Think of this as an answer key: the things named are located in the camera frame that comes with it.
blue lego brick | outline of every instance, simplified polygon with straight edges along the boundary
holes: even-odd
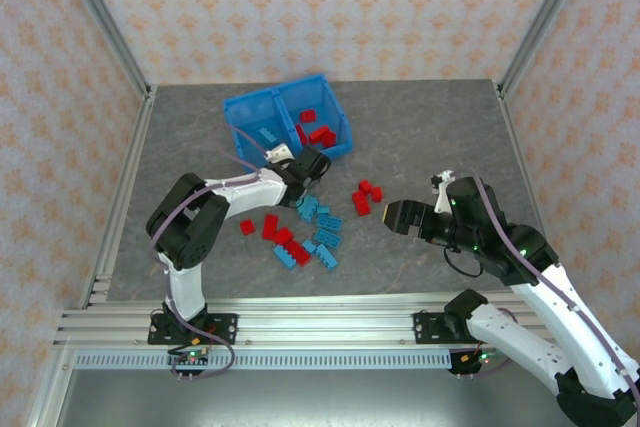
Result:
[[[314,244],[313,242],[311,242],[309,239],[305,240],[302,243],[302,246],[305,248],[305,250],[307,252],[309,252],[310,254],[313,254],[316,249],[318,248],[318,246],[316,244]]]
[[[276,257],[280,259],[280,262],[282,262],[287,269],[293,270],[293,268],[296,266],[296,259],[291,257],[291,255],[289,255],[289,252],[284,250],[284,247],[282,247],[281,245],[276,245],[276,248],[273,249],[273,253],[276,254]]]
[[[334,249],[337,249],[340,245],[340,242],[342,241],[339,235],[332,234],[331,232],[327,232],[323,229],[320,229],[318,230],[318,232],[316,232],[314,239],[316,239],[318,242],[328,245],[329,247],[333,247]]]
[[[327,249],[324,245],[320,244],[316,249],[316,255],[320,257],[320,260],[324,265],[327,266],[328,270],[333,270],[338,266],[338,261],[336,258],[331,255],[329,249]]]
[[[318,208],[318,199],[316,199],[313,195],[307,195],[302,202],[302,205],[298,207],[298,213],[303,220],[307,222],[311,222],[313,216],[316,213],[316,209]]]
[[[271,131],[269,129],[267,129],[266,127],[263,127],[261,129],[258,130],[258,133],[262,136],[262,138],[265,140],[265,142],[267,143],[268,147],[275,147],[276,145],[278,145],[278,139],[276,138],[275,135],[273,135],[271,133]]]
[[[322,227],[323,229],[335,230],[337,232],[342,228],[342,219],[338,217],[332,217],[331,215],[322,214],[318,215],[316,225],[318,227]]]

orange floral wallpaper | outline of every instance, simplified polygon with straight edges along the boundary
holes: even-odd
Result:
[[[640,358],[640,0],[566,0],[508,104],[547,233]]]
[[[140,98],[82,0],[0,0],[0,425],[77,306]]]
[[[542,0],[106,0],[151,83],[499,80]]]

marble-patterned surface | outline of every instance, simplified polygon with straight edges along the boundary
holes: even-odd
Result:
[[[258,84],[165,86],[158,89],[140,160],[108,300],[155,300],[164,294],[162,273],[152,267],[145,223],[177,178],[193,171],[203,178],[242,173],[219,155],[211,129],[224,122],[222,101],[258,89]],[[289,272],[259,232],[240,233],[246,217],[261,229],[264,214],[277,212],[299,240],[315,233],[295,210],[265,208],[229,219],[203,266],[207,297],[281,297],[492,290],[502,285],[485,274],[465,278],[447,267],[442,249],[396,235],[381,222],[383,205],[358,218],[351,192],[369,179],[385,201],[411,198],[435,202],[429,179],[463,164],[474,166],[493,186],[514,222],[535,224],[502,113],[489,80],[335,82],[332,87],[350,119],[354,150],[336,160],[314,189],[332,213],[344,219],[340,265],[327,272],[314,258]],[[232,150],[231,135],[220,136]],[[456,264],[476,271],[467,255]]]

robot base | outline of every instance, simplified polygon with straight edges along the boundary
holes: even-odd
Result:
[[[211,343],[210,339],[200,337],[180,324],[165,303],[162,304],[162,310],[163,312],[151,316],[149,336],[147,337],[149,345],[185,345],[191,343],[195,338],[198,338],[200,343],[204,345]],[[231,345],[235,344],[238,330],[237,314],[210,314],[205,305],[204,309],[189,321],[189,324],[216,335]]]

black bracket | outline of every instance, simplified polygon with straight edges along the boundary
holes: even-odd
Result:
[[[203,328],[200,330],[216,335],[231,345],[235,344],[236,334],[238,333],[237,314],[207,313],[204,317]],[[151,316],[151,326],[147,337],[149,345],[185,345],[192,342],[196,337],[198,336],[191,331],[185,332],[184,328],[176,326],[175,320],[171,315],[158,312]],[[199,338],[199,340],[203,345],[211,343],[207,338]]]
[[[449,327],[446,314],[427,312],[413,314],[416,344],[477,344],[478,340],[464,332],[455,333]]]

